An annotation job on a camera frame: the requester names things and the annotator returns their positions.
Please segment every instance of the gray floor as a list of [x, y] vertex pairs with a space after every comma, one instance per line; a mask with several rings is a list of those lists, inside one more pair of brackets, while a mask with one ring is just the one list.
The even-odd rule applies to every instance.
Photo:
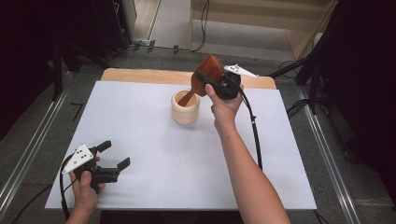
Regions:
[[[170, 6], [166, 5], [166, 3], [174, 4], [175, 2], [172, 0], [163, 0], [163, 8]], [[181, 35], [175, 35], [174, 33], [173, 36], [169, 35], [169, 38], [160, 35], [168, 36], [168, 34], [164, 33], [164, 30], [160, 30], [162, 27], [160, 23], [164, 20], [162, 18], [166, 16], [163, 14], [169, 14], [169, 12], [166, 12], [165, 9], [160, 11], [156, 29], [153, 32], [153, 38], [157, 39], [156, 43], [163, 43], [164, 46], [167, 45], [166, 43], [171, 44], [171, 46], [175, 43], [182, 43], [181, 39], [177, 40]], [[203, 52], [216, 53], [225, 64], [239, 63], [253, 73], [266, 75], [274, 72], [281, 62], [290, 60], [291, 55], [288, 46], [282, 44], [285, 39], [282, 37], [281, 31], [274, 32], [277, 35], [268, 35], [264, 38], [269, 41], [268, 43], [258, 43], [258, 40], [252, 40], [252, 43], [256, 43], [257, 46], [262, 45], [263, 47], [262, 51], [255, 51], [257, 53], [256, 56], [252, 56], [253, 54], [248, 52], [248, 49], [252, 49], [251, 46], [243, 49], [243, 44], [236, 44], [235, 41], [237, 42], [240, 38], [236, 38], [234, 34], [232, 39], [225, 42], [227, 42], [228, 46], [234, 44], [237, 51], [234, 48], [223, 48], [221, 51], [217, 51], [216, 48], [221, 49], [221, 46], [217, 46], [217, 44], [211, 46], [211, 43], [216, 43], [216, 40], [210, 37], [215, 36], [211, 33], [208, 34], [207, 39], [209, 44], [207, 44]], [[199, 37], [195, 37], [194, 39], [196, 42], [199, 42]], [[162, 49], [155, 49], [152, 53], [147, 54], [146, 50], [142, 48], [138, 51], [129, 50], [123, 52], [110, 62], [110, 64], [114, 67], [121, 68], [191, 71], [199, 65], [204, 57], [205, 53], [180, 52], [174, 55], [172, 51]], [[77, 128], [78, 119], [81, 115], [79, 114], [78, 119], [72, 121], [78, 109], [75, 105], [71, 105], [71, 103], [86, 103], [94, 82], [100, 79], [102, 74], [103, 70], [97, 65], [86, 64], [82, 67], [80, 73], [71, 76], [72, 82], [69, 85], [69, 92], [65, 96], [63, 105], [54, 118], [46, 137], [35, 155], [35, 159], [16, 191], [8, 210], [1, 219], [1, 223], [10, 223], [21, 208], [56, 176], [56, 172], [59, 169], [74, 130]], [[293, 72], [290, 72], [288, 76], [294, 76]], [[281, 92], [286, 108], [299, 99], [297, 89], [291, 79], [285, 77], [277, 78], [276, 85]], [[0, 178], [0, 183], [2, 185], [6, 183], [8, 177], [11, 175], [22, 153], [28, 146], [30, 139], [34, 135], [35, 129], [50, 107], [51, 96], [52, 87], [49, 87], [36, 99], [8, 135], [0, 142], [3, 155], [0, 157], [0, 164], [3, 167], [0, 170], [0, 177], [2, 177]], [[382, 186], [377, 173], [364, 164], [354, 164], [346, 161], [344, 157], [344, 146], [337, 136], [331, 120], [321, 112], [318, 114], [318, 119], [328, 139], [332, 154], [346, 183], [348, 192], [353, 199], [361, 223], [395, 223], [396, 213], [391, 210], [393, 204]], [[322, 155], [319, 152], [318, 143], [312, 133], [305, 112], [301, 111], [298, 113], [290, 120], [290, 124], [303, 158], [311, 188], [314, 191], [318, 211], [329, 223], [347, 223], [345, 213], [334, 190], [332, 180], [330, 179]], [[49, 192], [47, 191], [40, 196], [22, 215], [20, 223], [63, 222], [62, 211], [44, 209], [48, 195]], [[289, 214], [292, 223], [318, 223], [314, 213], [311, 211], [292, 211]], [[196, 212], [163, 213], [163, 217], [167, 223], [192, 223], [196, 216], [198, 216]], [[99, 223], [99, 218], [100, 212], [97, 211], [92, 217], [91, 223]]]

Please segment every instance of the finger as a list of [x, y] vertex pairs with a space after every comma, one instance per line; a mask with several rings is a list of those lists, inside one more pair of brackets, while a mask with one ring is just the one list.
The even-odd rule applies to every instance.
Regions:
[[99, 192], [102, 192], [106, 184], [99, 184], [98, 186], [99, 186]]
[[210, 100], [212, 100], [213, 103], [219, 100], [219, 97], [216, 95], [215, 89], [213, 89], [212, 85], [206, 84], [205, 90], [206, 94], [209, 96]]
[[81, 188], [89, 187], [92, 181], [91, 172], [84, 171], [81, 175], [81, 179], [79, 180]]

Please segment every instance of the wire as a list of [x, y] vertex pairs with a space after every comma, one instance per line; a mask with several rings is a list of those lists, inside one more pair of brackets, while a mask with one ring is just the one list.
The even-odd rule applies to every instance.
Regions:
[[76, 182], [76, 180], [77, 180], [77, 179], [73, 180], [73, 182], [72, 182], [71, 184], [69, 184], [69, 186], [67, 186], [67, 187], [64, 189], [64, 193], [65, 193], [70, 187], [72, 187], [72, 185]]
[[326, 222], [327, 224], [330, 224], [326, 219], [324, 219], [323, 216], [320, 215], [320, 213], [318, 212], [318, 210], [314, 210], [314, 213], [315, 213], [315, 216], [317, 217], [318, 222], [319, 222], [320, 224], [323, 223], [322, 220], [323, 220], [324, 222]]
[[[277, 69], [280, 69], [280, 67], [281, 67], [284, 63], [297, 63], [297, 61], [285, 61], [285, 62], [281, 63]], [[286, 76], [285, 74], [283, 74], [282, 76], [284, 76], [284, 77], [286, 77], [286, 78], [294, 78], [294, 77], [288, 77], [288, 76]]]
[[11, 224], [16, 224], [18, 223], [20, 217], [22, 216], [23, 212], [32, 204], [38, 197], [40, 197], [47, 189], [50, 189], [53, 186], [52, 183], [48, 184], [45, 188], [43, 188], [40, 192], [37, 193], [35, 197], [33, 197], [22, 209], [21, 211], [17, 214], [17, 216], [12, 220]]
[[70, 213], [69, 210], [67, 208], [67, 202], [66, 202], [66, 198], [64, 197], [64, 175], [62, 174], [62, 170], [64, 169], [64, 167], [66, 166], [67, 162], [73, 157], [74, 153], [71, 154], [70, 156], [68, 156], [64, 162], [62, 163], [61, 166], [61, 170], [59, 171], [59, 185], [61, 188], [61, 197], [62, 197], [62, 209], [64, 210], [64, 217], [67, 219], [70, 218]]

